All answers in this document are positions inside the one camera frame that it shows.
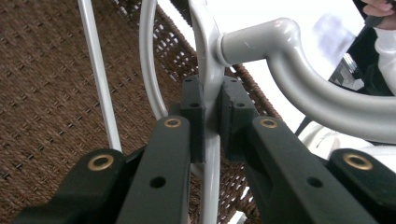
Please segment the brown woven wicker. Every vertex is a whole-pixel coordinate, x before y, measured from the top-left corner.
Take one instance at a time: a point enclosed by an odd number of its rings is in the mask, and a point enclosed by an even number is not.
[[[145,145],[155,118],[140,71],[140,2],[92,1],[106,73],[126,154]],[[158,8],[156,70],[167,105],[179,101],[182,78],[197,74],[195,52]],[[263,115],[279,118],[241,65],[240,77]],[[0,1],[0,223],[23,207],[47,202],[84,154],[107,147],[77,0]],[[243,166],[221,164],[219,222],[236,210],[258,222]],[[199,217],[199,185],[191,181],[190,216]]]

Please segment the hand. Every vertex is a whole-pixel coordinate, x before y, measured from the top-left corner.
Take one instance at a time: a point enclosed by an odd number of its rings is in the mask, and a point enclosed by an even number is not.
[[[396,30],[396,12],[392,4],[387,4],[386,0],[362,0],[362,2],[368,4],[363,8],[365,14],[369,16],[385,17],[377,28],[383,30]]]

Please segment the brass ring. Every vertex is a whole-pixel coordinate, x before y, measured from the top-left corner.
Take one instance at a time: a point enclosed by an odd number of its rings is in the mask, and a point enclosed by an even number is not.
[[[346,153],[344,154],[343,159],[348,165],[355,167],[356,169],[365,170],[365,171],[373,169],[373,164],[363,156],[353,153]],[[361,163],[357,163],[353,161],[353,159],[359,160],[361,161]]]
[[[165,121],[165,127],[168,127],[168,128],[176,128],[180,125],[181,125],[180,119],[167,119]]]
[[[277,123],[274,120],[271,119],[262,119],[260,120],[260,124],[266,128],[276,128]]]
[[[106,161],[101,164],[95,164],[95,162],[100,159],[106,159]],[[112,157],[111,155],[108,154],[97,155],[94,156],[90,160],[90,162],[88,162],[88,168],[92,171],[102,171],[110,167],[111,164],[113,164],[113,162],[114,162],[114,157]]]

